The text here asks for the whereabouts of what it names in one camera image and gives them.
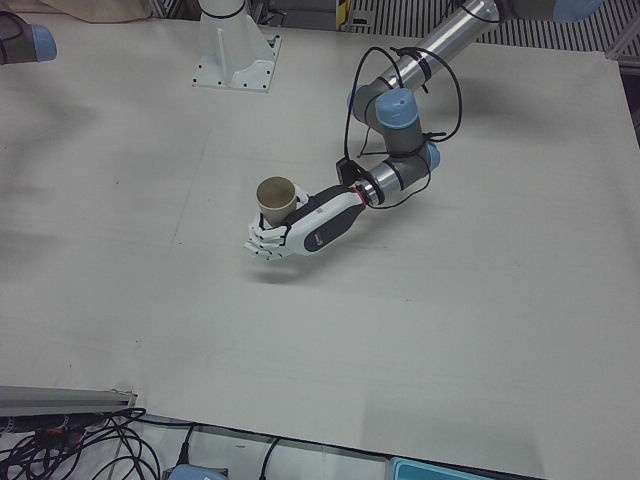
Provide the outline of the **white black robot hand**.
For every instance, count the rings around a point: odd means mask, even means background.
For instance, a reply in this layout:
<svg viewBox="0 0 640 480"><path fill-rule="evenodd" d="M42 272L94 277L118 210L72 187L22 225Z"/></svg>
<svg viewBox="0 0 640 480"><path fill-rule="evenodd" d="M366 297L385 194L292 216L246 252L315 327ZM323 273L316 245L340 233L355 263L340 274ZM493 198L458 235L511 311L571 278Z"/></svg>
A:
<svg viewBox="0 0 640 480"><path fill-rule="evenodd" d="M365 210L366 202L354 188L334 185L309 195L294 185L296 210L284 224L272 227L259 213L248 226L244 247L267 261L290 255L309 256L344 235Z"/></svg>

